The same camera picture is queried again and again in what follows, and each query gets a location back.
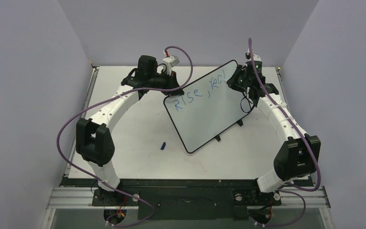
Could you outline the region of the white whiteboard black frame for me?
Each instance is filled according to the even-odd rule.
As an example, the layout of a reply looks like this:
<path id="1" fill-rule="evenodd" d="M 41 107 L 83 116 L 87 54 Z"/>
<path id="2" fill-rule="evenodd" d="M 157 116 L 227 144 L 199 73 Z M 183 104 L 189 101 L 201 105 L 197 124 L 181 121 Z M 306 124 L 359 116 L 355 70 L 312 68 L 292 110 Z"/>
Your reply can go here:
<path id="1" fill-rule="evenodd" d="M 168 96 L 163 105 L 187 153 L 216 139 L 239 123 L 253 109 L 243 93 L 232 90 L 227 80 L 237 68 L 231 60 L 183 88 L 184 95 Z"/>

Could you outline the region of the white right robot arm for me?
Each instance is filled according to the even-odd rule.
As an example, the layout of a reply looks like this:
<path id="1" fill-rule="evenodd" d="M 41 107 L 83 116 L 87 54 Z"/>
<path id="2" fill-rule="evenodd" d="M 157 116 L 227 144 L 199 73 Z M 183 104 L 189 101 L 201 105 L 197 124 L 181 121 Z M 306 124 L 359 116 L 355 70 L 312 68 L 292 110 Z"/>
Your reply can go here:
<path id="1" fill-rule="evenodd" d="M 257 178 L 257 186 L 250 190 L 250 199 L 261 204 L 274 192 L 291 181 L 317 173 L 321 141 L 302 129 L 287 109 L 278 89 L 266 83 L 262 76 L 260 61 L 238 65 L 227 80 L 229 88 L 241 92 L 270 122 L 277 136 L 283 142 L 277 153 L 273 168 Z"/>

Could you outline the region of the blue marker cap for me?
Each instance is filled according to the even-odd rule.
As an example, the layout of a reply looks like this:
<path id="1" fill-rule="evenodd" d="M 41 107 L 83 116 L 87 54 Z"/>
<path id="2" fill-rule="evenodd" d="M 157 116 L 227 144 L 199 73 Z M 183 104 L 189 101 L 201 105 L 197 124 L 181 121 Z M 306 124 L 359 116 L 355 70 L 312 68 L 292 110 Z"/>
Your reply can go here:
<path id="1" fill-rule="evenodd" d="M 165 146 L 166 146 L 166 143 L 165 142 L 163 142 L 163 144 L 161 145 L 161 150 L 164 150 L 165 149 Z"/>

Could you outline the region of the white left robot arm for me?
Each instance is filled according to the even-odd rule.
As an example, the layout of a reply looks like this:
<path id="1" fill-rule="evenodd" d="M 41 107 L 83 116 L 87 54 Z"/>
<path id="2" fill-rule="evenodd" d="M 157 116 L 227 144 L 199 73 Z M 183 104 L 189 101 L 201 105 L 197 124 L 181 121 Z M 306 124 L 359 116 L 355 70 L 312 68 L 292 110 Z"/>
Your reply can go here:
<path id="1" fill-rule="evenodd" d="M 149 88 L 162 89 L 164 95 L 183 95 L 176 72 L 172 70 L 179 63 L 175 55 L 163 59 L 163 69 L 157 72 L 156 58 L 142 55 L 138 66 L 121 81 L 113 101 L 108 102 L 88 119 L 80 118 L 76 124 L 76 152 L 88 162 L 98 181 L 98 196 L 111 205 L 122 202 L 123 192 L 117 188 L 121 181 L 111 162 L 115 152 L 112 130 Z"/>

